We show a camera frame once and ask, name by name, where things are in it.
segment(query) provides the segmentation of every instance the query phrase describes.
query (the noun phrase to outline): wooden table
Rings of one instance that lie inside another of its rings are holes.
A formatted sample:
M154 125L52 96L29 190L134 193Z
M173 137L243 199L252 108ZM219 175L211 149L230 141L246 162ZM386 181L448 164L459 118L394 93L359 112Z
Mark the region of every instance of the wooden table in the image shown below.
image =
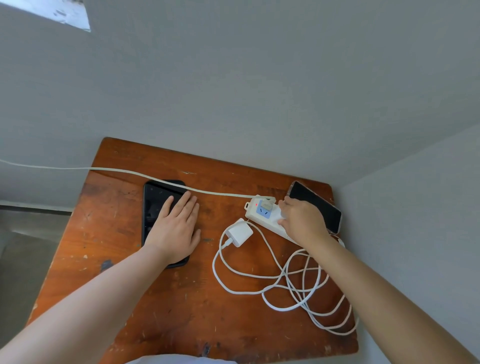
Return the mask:
M119 139L102 141L93 166L183 180L187 186L207 191L271 195L277 200L285 195L292 181L300 180L333 202L332 189L325 183ZM141 177L125 173L88 173L29 322L102 270L140 249L145 182ZM154 282L101 363L123 364L142 355L165 353L203 355L238 363L269 363L358 351L356 332L348 336L332 335L318 329L301 308L277 312L270 309L260 295L240 296L224 291L213 275L212 259L222 231L244 217L243 206L247 200L197 196L200 202L197 225L202 229L199 246L187 265L165 270ZM284 264L297 246L261 229L280 264ZM263 275L279 273L257 232L238 250L233 246L225 249L224 256L237 270ZM302 259L295 259L292 269L302 266ZM270 282L235 275L218 261L216 267L219 276L234 290L259 290ZM316 273L309 273L312 284ZM299 285L301 275L296 276L293 282ZM341 295L330 279L315 293L309 305L317 312L329 312ZM266 296L277 306L294 303L284 289L269 291ZM339 324L347 312L345 300L335 315L321 322ZM350 317L344 331L353 324Z

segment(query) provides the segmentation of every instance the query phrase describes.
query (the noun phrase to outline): window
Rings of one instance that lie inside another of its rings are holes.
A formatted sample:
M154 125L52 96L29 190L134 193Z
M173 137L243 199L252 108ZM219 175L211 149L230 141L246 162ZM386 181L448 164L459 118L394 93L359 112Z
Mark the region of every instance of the window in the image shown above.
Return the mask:
M0 3L90 31L83 0L0 0Z

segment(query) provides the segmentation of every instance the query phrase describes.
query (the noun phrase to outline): forearm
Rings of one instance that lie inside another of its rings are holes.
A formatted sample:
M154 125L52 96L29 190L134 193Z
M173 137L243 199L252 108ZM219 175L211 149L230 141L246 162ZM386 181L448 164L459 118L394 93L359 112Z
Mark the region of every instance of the forearm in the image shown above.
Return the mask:
M97 363L166 265L156 247L143 247L26 327L0 351L0 362Z
M310 250L391 362L476 363L446 330L333 238Z

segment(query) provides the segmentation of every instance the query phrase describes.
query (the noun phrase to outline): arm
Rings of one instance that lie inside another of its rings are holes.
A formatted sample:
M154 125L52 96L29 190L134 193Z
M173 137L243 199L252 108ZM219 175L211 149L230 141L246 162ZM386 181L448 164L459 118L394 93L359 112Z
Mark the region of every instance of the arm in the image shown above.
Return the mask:
M0 350L0 363L98 363L137 302L170 263L200 241L199 205L186 192L162 207L145 246L65 297Z
M305 201L279 201L278 223L325 269L393 363L478 361L443 327L332 238L320 211Z

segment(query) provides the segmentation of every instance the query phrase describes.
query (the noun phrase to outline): floor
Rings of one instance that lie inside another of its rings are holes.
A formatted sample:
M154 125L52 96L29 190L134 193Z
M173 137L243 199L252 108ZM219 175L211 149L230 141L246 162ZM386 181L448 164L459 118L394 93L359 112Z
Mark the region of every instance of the floor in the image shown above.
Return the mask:
M0 209L0 348L25 326L69 217Z

